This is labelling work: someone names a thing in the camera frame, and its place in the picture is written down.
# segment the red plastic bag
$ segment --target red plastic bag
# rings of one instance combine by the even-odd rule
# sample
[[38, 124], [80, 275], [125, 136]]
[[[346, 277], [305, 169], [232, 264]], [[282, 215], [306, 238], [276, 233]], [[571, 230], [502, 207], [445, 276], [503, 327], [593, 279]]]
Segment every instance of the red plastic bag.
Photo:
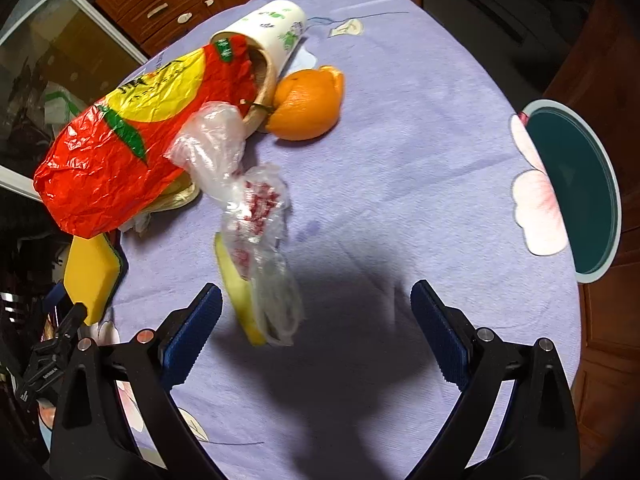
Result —
[[162, 156], [190, 115], [226, 101], [242, 115], [256, 89], [244, 37], [207, 44], [116, 88], [60, 133], [33, 187], [60, 228], [92, 238], [160, 195], [181, 168]]

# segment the clear plastic bag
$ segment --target clear plastic bag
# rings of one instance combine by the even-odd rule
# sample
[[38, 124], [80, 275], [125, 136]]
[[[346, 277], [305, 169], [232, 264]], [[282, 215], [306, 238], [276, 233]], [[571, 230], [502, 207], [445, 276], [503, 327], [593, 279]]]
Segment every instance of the clear plastic bag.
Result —
[[222, 239], [240, 276], [251, 282], [256, 325], [269, 343], [288, 346], [303, 317], [298, 286], [278, 250], [289, 192], [273, 164], [240, 174], [243, 152], [238, 109], [213, 102], [187, 120], [165, 156], [223, 210]]
[[244, 153], [245, 129], [238, 108], [204, 103], [183, 124], [164, 156], [224, 209], [230, 201], [232, 175]]

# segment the banana peel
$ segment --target banana peel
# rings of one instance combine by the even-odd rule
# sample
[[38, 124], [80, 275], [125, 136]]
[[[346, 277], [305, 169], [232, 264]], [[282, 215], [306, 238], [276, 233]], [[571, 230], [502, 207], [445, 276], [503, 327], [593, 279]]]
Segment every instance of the banana peel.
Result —
[[252, 345], [264, 345], [266, 339], [255, 323], [254, 306], [251, 300], [251, 283], [244, 280], [242, 276], [238, 274], [238, 270], [226, 250], [225, 243], [222, 240], [222, 234], [220, 233], [216, 233], [214, 238], [214, 249], [226, 293], [231, 300], [231, 305], [236, 311], [236, 317], [238, 318], [240, 326]]

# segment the tablecloth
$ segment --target tablecloth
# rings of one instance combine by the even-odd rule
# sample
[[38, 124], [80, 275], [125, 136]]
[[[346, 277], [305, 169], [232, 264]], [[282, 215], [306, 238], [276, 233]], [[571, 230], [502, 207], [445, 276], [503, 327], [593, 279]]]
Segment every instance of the tablecloth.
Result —
[[[219, 13], [142, 70], [268, 1]], [[429, 280], [445, 304], [503, 340], [551, 338], [571, 383], [580, 351], [572, 255], [562, 242], [536, 248], [546, 224], [534, 213], [546, 206], [523, 199], [518, 212], [514, 183], [544, 184], [544, 168], [518, 141], [507, 99], [433, 18], [409, 0], [292, 1], [308, 18], [304, 47], [345, 74], [341, 119], [311, 142], [254, 134], [244, 164], [282, 168], [292, 199], [283, 248], [306, 319], [292, 347], [253, 348], [225, 294], [220, 322], [172, 396], [230, 479], [402, 479], [460, 394], [414, 321], [412, 285]], [[361, 27], [330, 35], [351, 18]], [[546, 197], [551, 213], [554, 200]], [[157, 327], [206, 282], [222, 287], [219, 225], [203, 196], [154, 215], [142, 238], [123, 237], [129, 272], [105, 318], [121, 340]], [[472, 462], [490, 450], [509, 394], [505, 383]], [[136, 419], [131, 399], [125, 408]], [[152, 446], [142, 421], [132, 425]]]

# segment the orange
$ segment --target orange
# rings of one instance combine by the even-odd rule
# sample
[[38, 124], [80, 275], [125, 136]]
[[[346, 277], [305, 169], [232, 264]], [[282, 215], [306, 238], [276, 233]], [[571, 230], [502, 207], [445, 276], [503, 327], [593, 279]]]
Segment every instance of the orange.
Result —
[[276, 87], [267, 131], [285, 140], [321, 136], [338, 122], [343, 91], [344, 75], [333, 66], [289, 74]]

